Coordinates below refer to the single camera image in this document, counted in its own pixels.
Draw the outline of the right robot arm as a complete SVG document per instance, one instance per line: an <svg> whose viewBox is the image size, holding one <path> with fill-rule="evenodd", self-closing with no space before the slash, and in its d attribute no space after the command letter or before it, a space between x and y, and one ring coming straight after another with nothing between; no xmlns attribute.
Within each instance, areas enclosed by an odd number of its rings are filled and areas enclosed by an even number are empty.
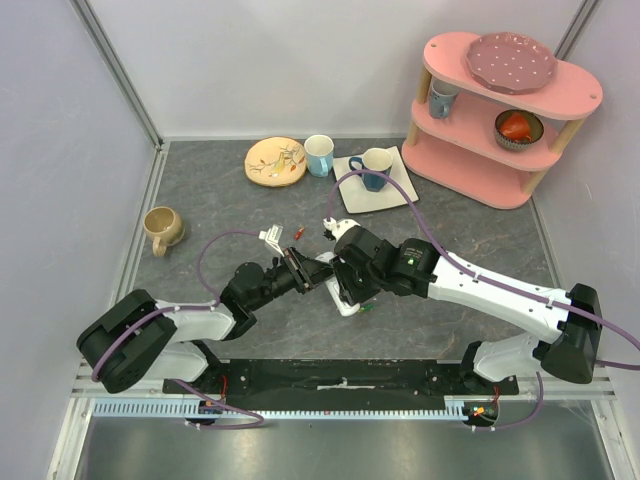
<svg viewBox="0 0 640 480"><path fill-rule="evenodd" d="M522 329L505 340L468 346L457 371L465 391L481 393L493 382L539 371L574 384L591 382L602 332L590 318L600 311L595 289L545 288L482 271L417 238L394 246L351 219L324 226L335 242L334 271L344 302L363 303L384 290L463 305Z"/></svg>

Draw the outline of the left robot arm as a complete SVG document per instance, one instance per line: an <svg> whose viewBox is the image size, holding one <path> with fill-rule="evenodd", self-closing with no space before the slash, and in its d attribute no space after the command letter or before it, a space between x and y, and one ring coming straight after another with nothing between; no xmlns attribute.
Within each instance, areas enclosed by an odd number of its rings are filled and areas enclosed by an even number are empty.
<svg viewBox="0 0 640 480"><path fill-rule="evenodd" d="M76 347L92 368L92 378L111 394L143 378L178 377L198 393L219 382L219 369L195 344L229 341L256 323L254 312L289 291L305 294L334 272L330 252L310 258L293 247L264 269L245 262L222 291L220 303L175 304L136 289L78 337Z"/></svg>

